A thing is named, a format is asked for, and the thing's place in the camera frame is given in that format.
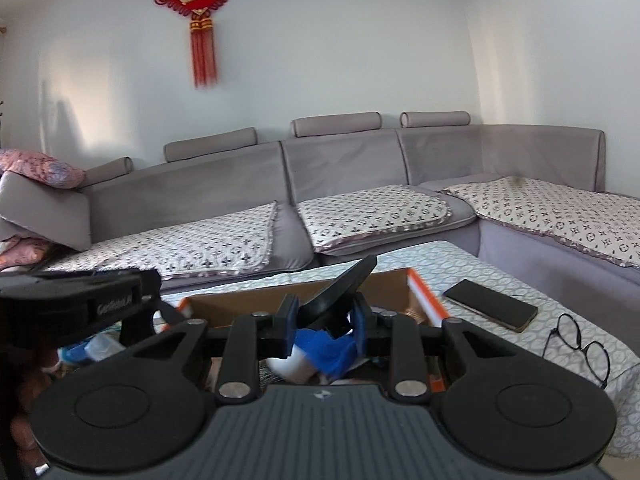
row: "human hand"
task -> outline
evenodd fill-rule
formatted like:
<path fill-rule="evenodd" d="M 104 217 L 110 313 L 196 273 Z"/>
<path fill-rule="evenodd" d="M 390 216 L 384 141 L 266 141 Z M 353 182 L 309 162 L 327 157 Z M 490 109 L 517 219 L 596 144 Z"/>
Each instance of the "human hand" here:
<path fill-rule="evenodd" d="M 58 353 L 45 350 L 36 352 L 20 366 L 22 382 L 17 385 L 16 394 L 22 412 L 11 421 L 11 435 L 18 447 L 18 458 L 32 468 L 43 465 L 45 459 L 35 442 L 27 416 L 33 401 L 51 384 L 51 379 L 42 369 L 52 368 L 57 363 Z"/>

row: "eyeglasses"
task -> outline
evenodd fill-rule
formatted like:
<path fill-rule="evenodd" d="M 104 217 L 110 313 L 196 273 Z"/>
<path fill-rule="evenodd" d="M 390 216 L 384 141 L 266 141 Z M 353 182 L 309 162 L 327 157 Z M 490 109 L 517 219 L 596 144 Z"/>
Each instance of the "eyeglasses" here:
<path fill-rule="evenodd" d="M 587 366 L 593 376 L 600 381 L 602 389 L 607 387 L 609 374 L 611 373 L 611 360 L 609 353 L 600 341 L 591 341 L 587 346 L 582 346 L 582 333 L 577 321 L 570 314 L 561 314 L 558 317 L 558 325 L 549 333 L 546 338 L 545 348 L 542 357 L 545 356 L 546 348 L 553 336 L 557 335 L 562 342 L 573 350 L 579 350 L 584 354 Z"/>

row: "black smartphone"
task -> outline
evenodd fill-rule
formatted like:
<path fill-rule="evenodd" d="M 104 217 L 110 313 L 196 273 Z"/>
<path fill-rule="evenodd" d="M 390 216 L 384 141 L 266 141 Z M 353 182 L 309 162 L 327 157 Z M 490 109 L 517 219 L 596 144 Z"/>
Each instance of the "black smartphone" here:
<path fill-rule="evenodd" d="M 532 304 L 516 300 L 469 280 L 462 280 L 442 295 L 518 333 L 522 332 L 538 314 L 538 308 Z"/>

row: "cardboard box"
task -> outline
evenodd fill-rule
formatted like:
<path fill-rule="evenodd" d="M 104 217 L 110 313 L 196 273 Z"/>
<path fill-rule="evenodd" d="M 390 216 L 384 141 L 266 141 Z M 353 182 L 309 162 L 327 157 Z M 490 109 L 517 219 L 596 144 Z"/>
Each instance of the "cardboard box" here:
<path fill-rule="evenodd" d="M 205 319 L 209 326 L 228 326 L 235 317 L 256 311 L 275 313 L 285 294 L 295 294 L 306 303 L 333 280 L 201 294 L 182 300 L 178 309 L 188 317 Z M 411 268 L 376 272 L 358 289 L 371 306 L 412 316 L 418 323 L 440 326 L 446 309 Z"/>

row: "table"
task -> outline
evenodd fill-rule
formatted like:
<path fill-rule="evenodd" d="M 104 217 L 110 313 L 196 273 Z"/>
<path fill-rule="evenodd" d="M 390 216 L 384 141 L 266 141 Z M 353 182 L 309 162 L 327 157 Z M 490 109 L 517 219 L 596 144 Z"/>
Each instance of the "table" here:
<path fill-rule="evenodd" d="M 353 262 L 347 262 L 334 266 L 302 270 L 301 272 L 278 274 L 260 280 L 219 285 L 180 294 L 167 294 L 163 296 L 163 299 L 168 303 L 177 305 L 182 298 L 194 296 L 195 294 L 215 294 L 249 288 L 285 285 L 287 283 L 327 280 L 338 276 L 352 265 Z M 538 315 L 524 332 L 516 334 L 478 314 L 445 300 L 445 306 L 452 316 L 466 319 L 537 355 L 542 354 L 546 338 L 550 330 L 556 325 L 560 314 L 563 312 L 571 313 L 582 331 L 582 341 L 586 344 L 594 339 L 599 340 L 603 343 L 611 358 L 611 374 L 606 393 L 616 407 L 618 424 L 607 453 L 619 458 L 640 457 L 640 358 L 622 341 L 619 341 L 583 317 L 574 314 L 557 301 L 542 294 L 542 292 L 496 269 L 494 266 L 482 262 L 472 254 L 449 242 L 430 242 L 381 254 L 378 256 L 378 265 L 374 272 L 401 267 L 413 267 L 436 295 L 440 295 L 450 286 L 466 278 L 535 305 L 539 309 Z M 546 358 L 588 380 L 594 380 L 587 368 L 583 354 L 572 351 L 562 344 L 557 337 L 551 340 L 546 352 Z"/>

